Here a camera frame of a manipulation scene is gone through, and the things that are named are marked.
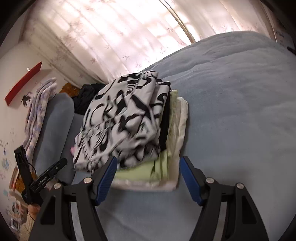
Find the screw head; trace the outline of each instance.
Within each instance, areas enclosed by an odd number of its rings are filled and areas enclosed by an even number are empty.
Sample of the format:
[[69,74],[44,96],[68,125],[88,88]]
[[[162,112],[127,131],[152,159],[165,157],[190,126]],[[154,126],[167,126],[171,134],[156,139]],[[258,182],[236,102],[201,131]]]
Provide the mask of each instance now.
[[244,189],[244,184],[242,184],[242,183],[238,183],[238,184],[237,184],[237,188],[238,188],[238,189]]
[[59,189],[62,185],[60,183],[54,184],[54,189]]
[[86,177],[86,178],[83,179],[83,182],[86,183],[86,184],[90,183],[91,181],[92,181],[91,177]]
[[214,183],[214,179],[211,178],[211,177],[207,177],[206,180],[205,180],[207,183]]

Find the light blue blanket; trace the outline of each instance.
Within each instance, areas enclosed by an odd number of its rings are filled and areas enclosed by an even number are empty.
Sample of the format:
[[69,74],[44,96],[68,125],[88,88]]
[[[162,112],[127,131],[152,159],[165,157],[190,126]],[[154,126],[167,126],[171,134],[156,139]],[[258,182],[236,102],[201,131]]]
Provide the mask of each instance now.
[[[243,182],[278,240],[296,213],[296,56],[263,35],[232,32],[148,69],[188,101],[182,154],[220,183]],[[111,189],[97,210],[109,241],[186,241],[201,208],[180,177],[170,193]],[[82,240],[75,208],[73,220]]]

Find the sheer curtain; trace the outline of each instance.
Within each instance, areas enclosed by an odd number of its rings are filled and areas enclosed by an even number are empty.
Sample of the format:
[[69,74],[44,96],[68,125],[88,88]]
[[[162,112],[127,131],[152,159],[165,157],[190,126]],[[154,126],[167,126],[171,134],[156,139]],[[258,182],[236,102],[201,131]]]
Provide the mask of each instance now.
[[167,0],[196,41],[232,31],[255,31],[274,39],[259,0]]
[[[76,66],[68,76],[79,72],[73,82],[80,84],[139,72],[218,33],[251,30],[273,37],[259,0],[39,0],[30,16],[26,41],[45,49],[45,56],[48,49],[60,54],[61,46],[49,39],[59,41],[66,54],[47,59],[57,66],[70,56],[63,65]],[[46,26],[48,36],[40,26]]]

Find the white wall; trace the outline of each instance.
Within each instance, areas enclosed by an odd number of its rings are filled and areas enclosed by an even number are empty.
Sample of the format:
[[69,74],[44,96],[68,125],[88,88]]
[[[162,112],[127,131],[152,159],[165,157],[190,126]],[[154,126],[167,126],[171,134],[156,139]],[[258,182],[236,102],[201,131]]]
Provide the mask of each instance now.
[[29,11],[30,8],[18,18],[13,27],[10,29],[9,33],[0,46],[0,58],[2,58],[4,54],[6,54],[10,49],[18,44],[19,39],[23,33]]
[[7,210],[12,209],[13,198],[9,197],[9,181],[16,166],[14,150],[24,140],[25,119],[28,109],[21,103],[22,97],[29,91],[34,92],[50,77],[56,77],[58,92],[66,81],[45,62],[38,72],[17,94],[9,106],[4,98],[9,90],[27,73],[27,67],[32,68],[42,61],[41,56],[20,42],[0,59],[0,211],[8,221]]

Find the dark clothing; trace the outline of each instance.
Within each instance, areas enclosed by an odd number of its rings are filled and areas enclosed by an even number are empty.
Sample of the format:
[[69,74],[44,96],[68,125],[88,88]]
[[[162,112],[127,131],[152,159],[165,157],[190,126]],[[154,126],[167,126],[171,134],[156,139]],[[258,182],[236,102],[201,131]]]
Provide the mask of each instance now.
[[168,96],[165,101],[165,107],[163,108],[163,116],[161,119],[160,127],[160,135],[159,135],[159,147],[160,151],[166,149],[166,140],[168,138],[168,128],[170,122],[170,92],[168,92]]
[[75,113],[84,115],[94,96],[104,87],[105,84],[83,85],[78,96],[72,97]]

